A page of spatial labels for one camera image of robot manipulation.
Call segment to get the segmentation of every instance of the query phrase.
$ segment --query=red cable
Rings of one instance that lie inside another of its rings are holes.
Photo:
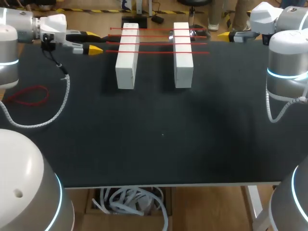
[[[210,54],[207,51],[112,51],[107,50],[107,53],[141,53],[141,54],[179,54],[179,53],[187,53],[187,54]]]
[[[24,102],[24,101],[20,101],[20,100],[16,100],[15,99],[15,98],[17,98],[18,96],[20,96],[22,94],[25,94],[25,93],[27,93],[29,91],[32,91],[32,90],[38,90],[38,89],[43,89],[44,91],[46,91],[46,96],[41,101],[34,102],[34,103],[28,103],[28,102]],[[12,95],[12,96],[8,97],[7,99],[5,99],[4,102],[5,103],[14,102],[14,103],[19,103],[19,104],[26,105],[26,106],[40,106],[41,104],[45,103],[48,100],[48,97],[49,97],[48,89],[46,87],[44,87],[44,86],[36,85],[36,86],[32,86],[32,87],[20,90],[19,92],[15,93],[14,95]]]
[[[206,45],[204,42],[196,43],[120,43],[120,42],[106,42],[112,45],[143,45],[143,46],[167,46],[167,45]]]
[[[111,27],[110,30],[205,30],[205,28],[118,28],[118,27]]]
[[[168,38],[169,35],[108,35],[108,37],[156,37]],[[206,38],[206,36],[174,35],[173,37]]]

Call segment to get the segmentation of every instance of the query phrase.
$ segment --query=white foam block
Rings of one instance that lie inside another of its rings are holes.
[[[174,30],[173,37],[173,51],[176,52],[192,52],[190,37],[177,37],[189,36],[188,23],[174,23],[174,29],[187,29],[187,30]],[[193,78],[193,55],[191,53],[175,53],[174,54],[174,80],[176,88],[190,88],[192,86]]]
[[[124,23],[122,35],[133,35],[121,37],[121,43],[139,43],[139,30],[125,28],[139,28],[138,23]],[[119,51],[139,51],[139,45],[120,45]],[[138,53],[120,53],[116,60],[116,80],[119,89],[134,89]]]

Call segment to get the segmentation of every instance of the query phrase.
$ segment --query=white table leg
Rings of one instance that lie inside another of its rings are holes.
[[[262,208],[258,188],[256,185],[245,186],[246,196],[252,217],[253,231],[265,231],[270,226],[269,209]]]
[[[137,14],[142,14],[142,0],[136,0]]]
[[[265,208],[253,221],[253,231],[265,231],[270,226],[269,209]]]
[[[149,16],[152,16],[152,0],[149,1]]]

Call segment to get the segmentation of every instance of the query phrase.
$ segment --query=black table mat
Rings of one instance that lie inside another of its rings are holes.
[[[106,44],[99,45],[106,49]],[[140,46],[169,51],[172,46]],[[19,131],[42,151],[65,187],[280,181],[307,155],[308,106],[294,105],[278,124],[265,107],[268,47],[209,42],[196,54],[191,89],[175,89],[172,55],[140,54],[134,90],[118,90],[117,54],[54,56],[71,76],[60,117],[45,128],[15,129],[0,113],[0,128]],[[19,85],[46,86],[40,107],[7,103],[13,119],[36,124],[59,109],[62,73],[26,45]],[[24,99],[37,99],[31,93]],[[276,115],[283,103],[273,102]]]

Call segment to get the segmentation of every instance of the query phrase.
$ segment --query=small screw hole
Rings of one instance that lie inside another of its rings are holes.
[[[14,190],[14,194],[17,198],[22,198],[23,197],[23,192],[20,191],[19,189]]]

